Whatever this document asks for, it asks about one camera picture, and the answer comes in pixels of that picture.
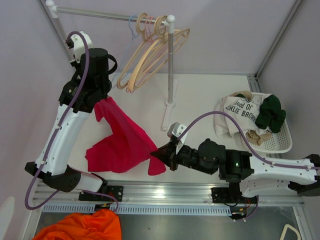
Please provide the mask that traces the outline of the red t shirt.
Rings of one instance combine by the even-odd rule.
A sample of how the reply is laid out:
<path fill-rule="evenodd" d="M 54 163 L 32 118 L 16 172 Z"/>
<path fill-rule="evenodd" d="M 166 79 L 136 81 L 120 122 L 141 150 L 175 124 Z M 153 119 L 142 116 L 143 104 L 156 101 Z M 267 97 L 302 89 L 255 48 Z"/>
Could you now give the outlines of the red t shirt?
<path fill-rule="evenodd" d="M 112 97 L 95 104 L 97 122 L 105 119 L 112 134 L 86 150 L 88 171 L 126 173 L 149 160 L 147 174 L 160 175 L 166 166 L 151 153 L 158 148 L 147 133 L 117 105 Z"/>

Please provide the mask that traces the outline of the beige wooden hanger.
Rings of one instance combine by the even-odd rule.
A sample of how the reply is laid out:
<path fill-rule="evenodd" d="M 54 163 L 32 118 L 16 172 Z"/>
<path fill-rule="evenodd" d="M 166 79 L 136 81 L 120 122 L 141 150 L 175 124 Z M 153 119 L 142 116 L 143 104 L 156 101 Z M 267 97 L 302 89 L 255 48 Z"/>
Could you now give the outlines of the beige wooden hanger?
<path fill-rule="evenodd" d="M 128 89 L 128 85 L 130 82 L 129 80 L 125 84 L 122 84 L 122 80 L 129 74 L 129 68 L 134 63 L 135 59 L 139 55 L 143 55 L 146 52 L 147 47 L 155 41 L 155 33 L 150 30 L 150 25 L 153 24 L 154 19 L 154 17 L 149 16 L 145 12 L 141 13 L 136 19 L 135 30 L 136 33 L 142 37 L 142 42 L 139 45 L 139 47 L 135 50 L 131 58 L 127 61 L 122 72 L 119 73 L 119 75 L 117 76 L 116 86 L 119 90 L 126 88 L 128 92 L 134 91 Z"/>

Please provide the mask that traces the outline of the beige t shirt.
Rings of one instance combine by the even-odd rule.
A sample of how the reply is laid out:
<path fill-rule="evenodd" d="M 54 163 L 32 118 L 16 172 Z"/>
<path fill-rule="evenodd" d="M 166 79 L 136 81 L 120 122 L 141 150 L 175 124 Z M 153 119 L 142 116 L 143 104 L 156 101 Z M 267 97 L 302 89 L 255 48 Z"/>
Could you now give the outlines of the beige t shirt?
<path fill-rule="evenodd" d="M 230 95 L 237 98 L 233 104 L 239 108 L 234 119 L 245 133 L 246 139 L 253 145 L 260 146 L 264 141 L 271 139 L 272 133 L 267 126 L 265 129 L 256 125 L 256 120 L 260 114 L 260 107 L 263 101 L 271 94 L 252 93 L 250 91 L 238 91 Z"/>

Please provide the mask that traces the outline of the green white raglan shirt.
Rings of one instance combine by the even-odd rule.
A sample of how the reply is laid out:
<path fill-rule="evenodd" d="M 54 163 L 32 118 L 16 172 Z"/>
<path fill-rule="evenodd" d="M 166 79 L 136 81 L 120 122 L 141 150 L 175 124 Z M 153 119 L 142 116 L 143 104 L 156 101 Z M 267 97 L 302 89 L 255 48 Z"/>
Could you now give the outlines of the green white raglan shirt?
<path fill-rule="evenodd" d="M 230 115 L 244 133 L 254 131 L 259 136 L 279 133 L 287 116 L 277 96 L 250 91 L 223 97 L 214 110 Z"/>

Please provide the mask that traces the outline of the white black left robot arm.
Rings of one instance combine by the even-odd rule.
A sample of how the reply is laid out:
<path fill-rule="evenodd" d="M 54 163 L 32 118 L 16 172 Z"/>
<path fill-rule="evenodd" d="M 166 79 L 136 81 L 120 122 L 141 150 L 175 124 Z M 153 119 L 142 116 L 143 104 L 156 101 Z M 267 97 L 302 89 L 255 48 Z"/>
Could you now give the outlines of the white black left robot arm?
<path fill-rule="evenodd" d="M 109 75 L 118 65 L 109 68 L 109 61 L 116 59 L 103 48 L 89 49 L 89 67 L 84 84 L 81 77 L 85 72 L 86 55 L 74 66 L 76 71 L 68 81 L 58 99 L 59 106 L 53 130 L 54 140 L 48 140 L 36 161 L 28 162 L 25 171 L 37 176 L 52 189 L 65 193 L 72 190 L 90 191 L 97 201 L 107 197 L 108 188 L 102 178 L 76 170 L 68 165 L 72 147 L 79 131 L 88 119 L 94 106 L 107 98 L 112 88 Z"/>

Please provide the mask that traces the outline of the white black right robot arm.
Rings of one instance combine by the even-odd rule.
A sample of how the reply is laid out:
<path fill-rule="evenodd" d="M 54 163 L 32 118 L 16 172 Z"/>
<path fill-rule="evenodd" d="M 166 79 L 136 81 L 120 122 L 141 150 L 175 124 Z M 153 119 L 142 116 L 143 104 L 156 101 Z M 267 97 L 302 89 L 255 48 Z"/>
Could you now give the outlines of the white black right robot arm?
<path fill-rule="evenodd" d="M 173 137 L 151 155 L 172 171 L 181 165 L 208 175 L 218 173 L 219 179 L 229 184 L 227 196 L 235 203 L 243 198 L 282 192 L 296 192 L 300 197 L 320 195 L 317 154 L 297 161 L 263 158 L 247 151 L 226 149 L 209 138 L 194 149 L 180 146 Z"/>

